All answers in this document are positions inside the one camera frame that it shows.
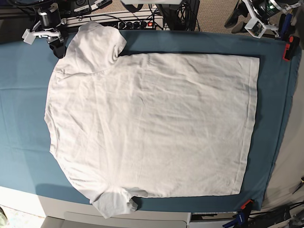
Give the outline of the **white T-shirt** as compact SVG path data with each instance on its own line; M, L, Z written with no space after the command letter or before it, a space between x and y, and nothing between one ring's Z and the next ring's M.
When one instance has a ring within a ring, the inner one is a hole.
M133 197L240 193L257 105L257 57L121 56L120 31L82 25L50 77L50 153L104 218Z

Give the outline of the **blue black clamp top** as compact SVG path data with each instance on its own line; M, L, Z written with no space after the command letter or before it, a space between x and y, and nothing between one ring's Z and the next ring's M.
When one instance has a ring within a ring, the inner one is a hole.
M292 14L282 14L280 16L278 30L271 31L272 34L265 33L263 37L288 41L289 37L295 33L295 26L292 25L292 19Z

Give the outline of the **blue black clamp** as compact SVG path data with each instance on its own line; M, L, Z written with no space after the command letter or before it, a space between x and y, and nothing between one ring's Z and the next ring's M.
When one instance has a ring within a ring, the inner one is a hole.
M292 19L292 14L282 14L280 16L278 30L271 31L272 34L265 33L263 37L288 41L289 37L295 33L295 26L292 25Z
M246 228L248 223L250 213L249 212L239 212L234 216L234 219L224 225L223 228Z

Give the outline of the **orange black clamp top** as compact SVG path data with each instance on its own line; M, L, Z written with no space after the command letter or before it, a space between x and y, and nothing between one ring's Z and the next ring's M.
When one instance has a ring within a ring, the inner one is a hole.
M297 36L290 36L284 50L283 54L283 60L285 61L290 61L294 54L295 51L297 50L298 46L300 43L300 38Z

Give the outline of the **orange black clamp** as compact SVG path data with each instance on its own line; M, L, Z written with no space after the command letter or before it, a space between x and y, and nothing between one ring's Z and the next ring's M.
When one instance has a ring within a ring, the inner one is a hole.
M284 50L283 54L283 60L285 61L290 61L294 54L295 51L297 50L298 46L300 43L300 38L297 36L290 36Z
M244 210L246 207L252 207L254 204L254 200L253 199L249 199L247 200L242 206L241 206L241 210Z

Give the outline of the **black power strip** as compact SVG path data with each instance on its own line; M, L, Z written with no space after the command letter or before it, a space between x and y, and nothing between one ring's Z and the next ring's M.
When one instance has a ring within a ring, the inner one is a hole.
M152 21L128 21L119 22L117 28L119 30L156 30Z

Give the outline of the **white cabinet under table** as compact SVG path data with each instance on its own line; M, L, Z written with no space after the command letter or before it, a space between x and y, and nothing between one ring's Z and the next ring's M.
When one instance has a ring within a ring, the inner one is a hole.
M71 222L120 228L187 228L189 213L135 211L104 218L92 205L39 196L47 216Z

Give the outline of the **orange black clamp bottom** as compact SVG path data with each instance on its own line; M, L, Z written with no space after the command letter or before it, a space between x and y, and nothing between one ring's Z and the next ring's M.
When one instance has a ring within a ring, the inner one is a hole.
M246 207L252 207L254 204L254 200L253 199L249 199L247 200L242 206L241 206L241 210L244 210Z

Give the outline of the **blue black clamp bottom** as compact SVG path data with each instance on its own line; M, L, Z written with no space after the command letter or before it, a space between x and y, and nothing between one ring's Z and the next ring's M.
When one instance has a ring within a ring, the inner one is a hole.
M239 212L234 216L234 219L224 225L223 228L246 228L248 223L250 213L249 212Z

